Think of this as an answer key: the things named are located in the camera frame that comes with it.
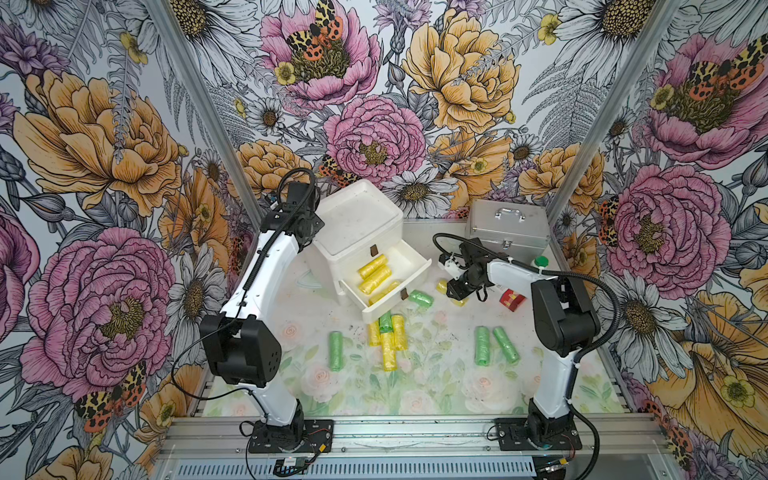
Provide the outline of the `white plastic drawer cabinet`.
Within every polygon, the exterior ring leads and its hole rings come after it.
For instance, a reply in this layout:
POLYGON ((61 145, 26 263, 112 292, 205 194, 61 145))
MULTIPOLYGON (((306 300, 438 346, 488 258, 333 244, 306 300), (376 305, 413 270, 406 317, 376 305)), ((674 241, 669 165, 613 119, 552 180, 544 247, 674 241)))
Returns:
POLYGON ((358 269, 402 238, 403 212, 368 180, 324 198, 316 214, 324 222, 302 257, 330 298, 354 302, 358 269))

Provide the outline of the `white drawer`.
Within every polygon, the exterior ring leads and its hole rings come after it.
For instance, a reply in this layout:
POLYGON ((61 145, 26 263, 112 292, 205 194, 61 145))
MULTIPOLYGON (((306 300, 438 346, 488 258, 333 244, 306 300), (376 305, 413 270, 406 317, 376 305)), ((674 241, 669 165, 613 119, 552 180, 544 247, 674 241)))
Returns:
POLYGON ((387 257, 387 266, 390 267, 392 275, 372 295, 365 295, 358 289, 358 286, 363 282, 363 279, 358 274, 358 270, 374 258, 355 261, 352 264, 351 272, 345 273, 340 281, 344 293, 352 304, 359 308, 364 323, 371 323, 377 320, 401 301, 407 299, 410 292, 426 280, 428 270, 432 264, 430 259, 422 256, 403 240, 380 255, 387 257), (373 306, 370 306, 369 299, 395 280, 400 281, 399 288, 390 292, 373 306))

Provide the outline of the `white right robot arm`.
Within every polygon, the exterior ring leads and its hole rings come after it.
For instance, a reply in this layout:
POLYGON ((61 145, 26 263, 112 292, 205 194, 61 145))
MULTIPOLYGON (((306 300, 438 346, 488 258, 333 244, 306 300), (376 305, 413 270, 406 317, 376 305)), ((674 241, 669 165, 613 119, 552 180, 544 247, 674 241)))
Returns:
POLYGON ((477 238, 437 233, 441 268, 451 276, 447 296, 480 301, 493 286, 519 293, 532 303, 533 328, 548 351, 541 363, 540 384, 524 420, 497 419, 503 450, 582 447, 578 421, 586 423, 573 402, 584 357, 606 344, 619 327, 620 302, 615 289, 598 278, 524 263, 495 252, 477 238))

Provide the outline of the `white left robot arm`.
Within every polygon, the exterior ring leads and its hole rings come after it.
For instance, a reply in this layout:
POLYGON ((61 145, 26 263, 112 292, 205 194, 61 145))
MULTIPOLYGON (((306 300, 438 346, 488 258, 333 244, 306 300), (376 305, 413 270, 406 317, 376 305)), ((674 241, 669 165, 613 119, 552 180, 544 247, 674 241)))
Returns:
POLYGON ((288 267, 324 226, 313 179, 283 179, 263 219, 250 262, 221 310, 204 317, 200 340, 211 373, 250 397, 261 420, 248 434, 250 453, 291 452, 305 442, 301 402, 279 376, 283 348, 270 325, 288 267))

